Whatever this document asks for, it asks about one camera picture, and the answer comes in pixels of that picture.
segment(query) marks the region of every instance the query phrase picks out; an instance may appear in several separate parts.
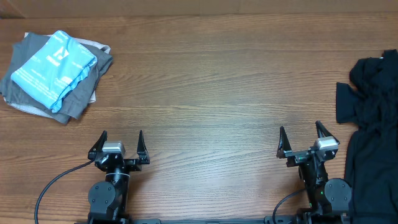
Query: wire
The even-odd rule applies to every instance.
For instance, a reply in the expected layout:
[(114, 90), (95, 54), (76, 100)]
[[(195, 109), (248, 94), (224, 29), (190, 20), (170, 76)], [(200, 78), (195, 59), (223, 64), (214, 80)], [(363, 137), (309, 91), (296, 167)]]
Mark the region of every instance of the wire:
[(294, 196), (298, 195), (299, 193), (301, 193), (301, 192), (303, 192), (303, 191), (305, 191), (305, 189), (301, 189), (301, 190), (298, 190), (298, 191), (296, 191), (296, 192), (294, 192), (294, 193), (291, 193), (290, 195), (288, 195), (288, 196), (286, 196), (285, 198), (283, 198), (283, 199), (275, 206), (274, 212), (272, 212), (272, 221), (274, 222), (274, 224), (277, 224), (276, 219), (275, 219), (275, 215), (276, 215), (276, 210), (278, 210), (279, 206), (282, 205), (282, 203), (284, 203), (287, 199), (289, 199), (289, 198), (291, 198), (291, 197), (294, 197)]
[(52, 184), (54, 184), (54, 182), (57, 181), (59, 178), (63, 177), (64, 175), (67, 175), (67, 174), (69, 174), (70, 172), (73, 172), (73, 171), (75, 171), (75, 170), (78, 170), (78, 169), (80, 169), (80, 168), (83, 168), (83, 167), (85, 167), (85, 166), (88, 166), (88, 165), (90, 165), (92, 162), (94, 162), (94, 160), (89, 161), (89, 162), (86, 162), (85, 164), (82, 164), (82, 165), (80, 165), (80, 166), (77, 166), (77, 167), (75, 167), (75, 168), (72, 168), (72, 169), (70, 169), (70, 170), (68, 170), (68, 171), (63, 172), (62, 174), (56, 176), (56, 178), (54, 178), (53, 180), (51, 180), (50, 183), (47, 184), (47, 186), (45, 186), (45, 188), (43, 189), (42, 193), (40, 194), (40, 196), (39, 196), (39, 198), (37, 199), (37, 202), (36, 202), (35, 213), (34, 213), (35, 224), (39, 224), (39, 221), (38, 221), (38, 218), (37, 218), (37, 213), (39, 212), (40, 201), (42, 200), (42, 197), (44, 196), (45, 192), (50, 188), (50, 186), (51, 186)]

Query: wooden table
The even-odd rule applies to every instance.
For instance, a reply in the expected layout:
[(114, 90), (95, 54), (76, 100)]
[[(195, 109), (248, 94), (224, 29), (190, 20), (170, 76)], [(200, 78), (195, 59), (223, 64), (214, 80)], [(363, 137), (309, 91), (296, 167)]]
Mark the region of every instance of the wooden table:
[[(0, 74), (24, 32), (111, 46), (114, 64), (96, 103), (64, 126), (0, 101), (0, 223), (32, 223), (45, 185), (87, 161), (102, 130), (135, 154), (144, 130), (151, 164), (132, 174), (135, 218), (261, 218), (302, 188), (297, 168), (275, 157), (284, 125), (294, 150), (316, 139), (314, 122), (341, 141), (330, 177), (343, 177), (356, 127), (335, 121), (336, 82), (357, 59), (398, 47), (397, 13), (116, 17), (0, 21)], [(86, 167), (57, 181), (40, 223), (73, 223), (104, 173)], [(303, 194), (278, 213), (306, 207)]]

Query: pile of clothes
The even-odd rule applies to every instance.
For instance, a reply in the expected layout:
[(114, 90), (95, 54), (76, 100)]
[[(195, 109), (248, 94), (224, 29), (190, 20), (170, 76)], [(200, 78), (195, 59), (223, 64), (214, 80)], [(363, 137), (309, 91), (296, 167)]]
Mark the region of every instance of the pile of clothes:
[(110, 50), (60, 30), (52, 35), (26, 33), (13, 45), (0, 94), (18, 110), (67, 124), (96, 101), (96, 86), (113, 62)]

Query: folded clothing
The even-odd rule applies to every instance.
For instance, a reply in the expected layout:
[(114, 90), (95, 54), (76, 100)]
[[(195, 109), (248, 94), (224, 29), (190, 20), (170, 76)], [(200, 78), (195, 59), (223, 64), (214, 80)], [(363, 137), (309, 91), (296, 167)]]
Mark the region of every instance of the folded clothing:
[(12, 73), (11, 80), (55, 113), (61, 109), (63, 97), (88, 76), (96, 62), (86, 47), (59, 30)]
[[(28, 34), (29, 34), (29, 33), (26, 32), (26, 33), (24, 34), (24, 38), (27, 37)], [(90, 46), (96, 47), (96, 48), (102, 50), (103, 52), (105, 52), (105, 53), (107, 53), (107, 54), (109, 54), (110, 51), (111, 51), (111, 47), (108, 46), (108, 45), (105, 45), (105, 44), (101, 44), (101, 43), (98, 43), (98, 42), (95, 42), (95, 41), (92, 41), (92, 40), (80, 39), (80, 38), (76, 38), (76, 37), (74, 37), (74, 39), (75, 39), (75, 41), (77, 41), (77, 42), (79, 42), (79, 43), (81, 43), (81, 44), (85, 44), (85, 45), (90, 45)], [(95, 90), (94, 90), (93, 94), (91, 95), (91, 98), (90, 98), (90, 102), (89, 102), (89, 103), (94, 103), (95, 101), (96, 101), (96, 97), (95, 97)], [(37, 113), (35, 113), (35, 111), (33, 111), (33, 110), (29, 110), (28, 113), (37, 114)]]
[(49, 37), (29, 33), (22, 41), (13, 45), (11, 63), (6, 75), (0, 82), (0, 94), (3, 95), (7, 104), (25, 111), (27, 113), (40, 116), (51, 117), (58, 122), (67, 124), (70, 117), (78, 119), (83, 110), (90, 102), (91, 94), (94, 92), (97, 83), (102, 75), (106, 73), (111, 65), (113, 58), (94, 46), (83, 44), (91, 53), (97, 57), (97, 63), (91, 68), (86, 79), (82, 80), (77, 87), (71, 91), (64, 99), (62, 108), (58, 113), (53, 113), (43, 104), (35, 101), (24, 92), (16, 83), (11, 80), (11, 74), (28, 61), (38, 50), (40, 50)]

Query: black t-shirt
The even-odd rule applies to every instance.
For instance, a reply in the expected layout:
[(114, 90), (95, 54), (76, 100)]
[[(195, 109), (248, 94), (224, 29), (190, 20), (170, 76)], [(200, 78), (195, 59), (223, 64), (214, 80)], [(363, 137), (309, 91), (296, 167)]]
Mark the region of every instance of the black t-shirt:
[(337, 83), (336, 120), (359, 129), (349, 142), (345, 179), (353, 188), (354, 224), (398, 223), (398, 53), (358, 60)]

